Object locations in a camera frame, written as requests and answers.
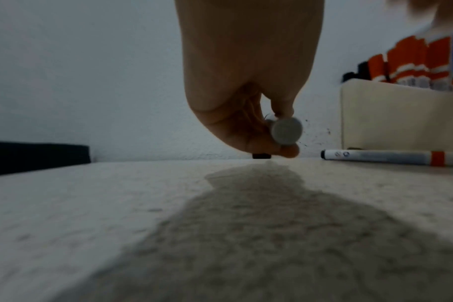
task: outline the marker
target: marker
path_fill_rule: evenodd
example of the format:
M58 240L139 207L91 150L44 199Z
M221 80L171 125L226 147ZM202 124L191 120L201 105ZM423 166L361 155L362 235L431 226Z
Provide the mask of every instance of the marker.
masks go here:
M294 145L303 134L303 125L294 117L276 119L274 115L266 116L270 125L271 137L280 145Z
M321 158L353 162L453 167L453 152L442 151L323 150Z

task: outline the gray wall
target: gray wall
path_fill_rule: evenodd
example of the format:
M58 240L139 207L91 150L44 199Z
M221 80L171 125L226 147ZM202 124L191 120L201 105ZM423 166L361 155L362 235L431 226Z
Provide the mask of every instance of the gray wall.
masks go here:
M295 105L302 156L338 146L342 74L427 22L384 3L327 0ZM181 68L172 0L0 0L0 140L89 144L101 161L248 158L189 112Z

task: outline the blurred hand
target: blurred hand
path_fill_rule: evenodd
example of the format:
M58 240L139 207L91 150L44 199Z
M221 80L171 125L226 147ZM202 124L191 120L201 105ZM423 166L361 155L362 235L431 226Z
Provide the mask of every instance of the blurred hand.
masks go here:
M436 20L453 21L453 0L389 0L391 3L407 2L410 11L421 14L436 9Z
M324 0L176 0L185 92L199 121L227 145L248 153L295 157L297 145L270 136L260 107L277 117L311 72Z

